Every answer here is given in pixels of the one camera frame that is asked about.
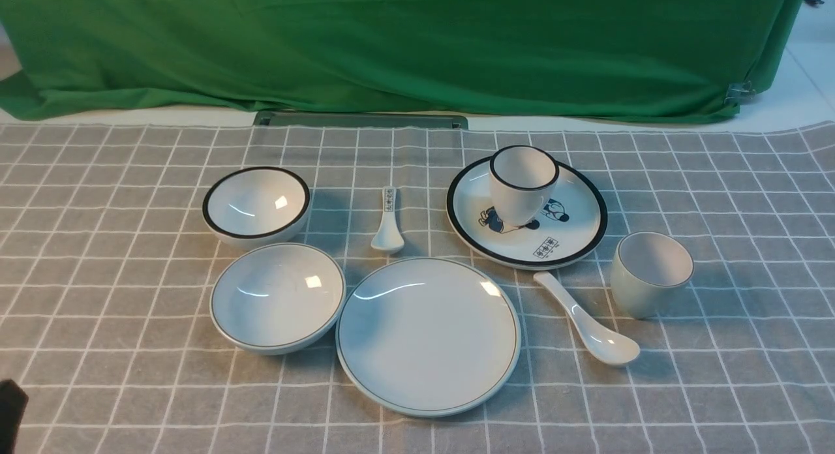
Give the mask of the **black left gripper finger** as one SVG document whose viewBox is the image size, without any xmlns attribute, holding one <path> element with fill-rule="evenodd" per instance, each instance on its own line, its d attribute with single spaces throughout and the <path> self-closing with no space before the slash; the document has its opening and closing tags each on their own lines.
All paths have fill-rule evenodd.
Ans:
<svg viewBox="0 0 835 454">
<path fill-rule="evenodd" d="M 1 382 L 1 453 L 13 453 L 29 396 L 14 380 Z"/>
</svg>

